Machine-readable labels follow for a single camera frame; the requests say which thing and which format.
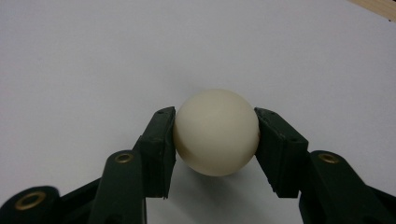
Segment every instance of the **white ball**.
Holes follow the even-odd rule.
[[[178,154],[190,168],[204,175],[229,175],[256,152],[259,121],[238,94],[202,91],[177,111],[173,136]]]

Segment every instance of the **ping pong ball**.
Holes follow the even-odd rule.
[[[177,111],[174,143],[190,168],[203,175],[230,175],[245,166],[260,140],[252,106],[226,90],[202,91]]]

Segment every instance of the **white background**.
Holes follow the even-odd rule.
[[[396,24],[345,0],[1,1],[0,203],[62,195],[132,148],[152,114],[210,88],[280,114],[396,195]],[[198,175],[178,158],[148,223],[302,223],[255,159]]]

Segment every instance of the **screw hole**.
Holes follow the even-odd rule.
[[[32,193],[28,193],[25,196],[21,197],[15,203],[15,208],[17,210],[23,211],[33,207],[38,206],[40,203],[44,201],[46,198],[46,193],[44,191],[35,191]]]
[[[132,155],[131,153],[122,153],[116,157],[115,161],[118,163],[125,163],[131,161],[133,158],[134,155]]]
[[[339,162],[339,160],[334,155],[329,153],[322,153],[318,156],[321,160],[326,161],[327,163],[336,164]]]

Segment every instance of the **white surface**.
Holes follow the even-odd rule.
[[[347,1],[2,1],[0,202],[99,177],[152,114],[223,88],[276,111],[310,150],[396,195],[396,24]],[[205,177],[177,161],[148,223],[302,223],[258,163]]]
[[[173,137],[178,155],[193,170],[230,175],[254,156],[260,140],[259,119],[237,93],[205,90],[177,111]]]

